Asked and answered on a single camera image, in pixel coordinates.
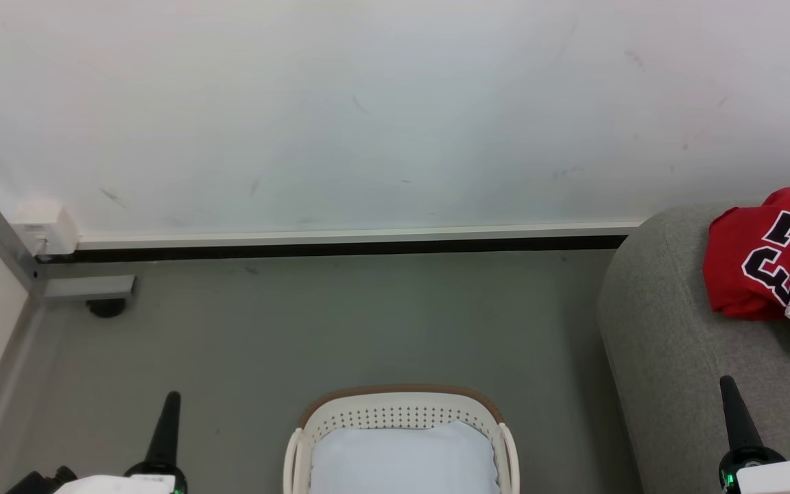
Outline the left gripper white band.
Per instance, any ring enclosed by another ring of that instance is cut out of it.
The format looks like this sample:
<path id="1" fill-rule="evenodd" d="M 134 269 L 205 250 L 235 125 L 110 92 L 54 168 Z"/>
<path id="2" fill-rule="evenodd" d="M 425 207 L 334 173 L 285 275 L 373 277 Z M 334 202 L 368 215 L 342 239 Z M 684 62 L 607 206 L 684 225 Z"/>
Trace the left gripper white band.
<path id="1" fill-rule="evenodd" d="M 145 460 L 123 475 L 91 475 L 66 482 L 57 493 L 187 493 L 178 465 L 181 394 L 170 391 L 158 416 Z"/>

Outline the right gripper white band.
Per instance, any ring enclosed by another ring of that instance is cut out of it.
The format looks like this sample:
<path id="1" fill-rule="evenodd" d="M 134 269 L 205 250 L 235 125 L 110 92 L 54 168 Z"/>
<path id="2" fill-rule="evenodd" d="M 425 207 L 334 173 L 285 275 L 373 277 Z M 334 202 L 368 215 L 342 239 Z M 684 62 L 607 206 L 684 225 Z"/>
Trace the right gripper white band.
<path id="1" fill-rule="evenodd" d="M 723 493 L 790 493 L 790 460 L 765 447 L 736 381 L 721 376 L 728 453 L 721 458 Z"/>

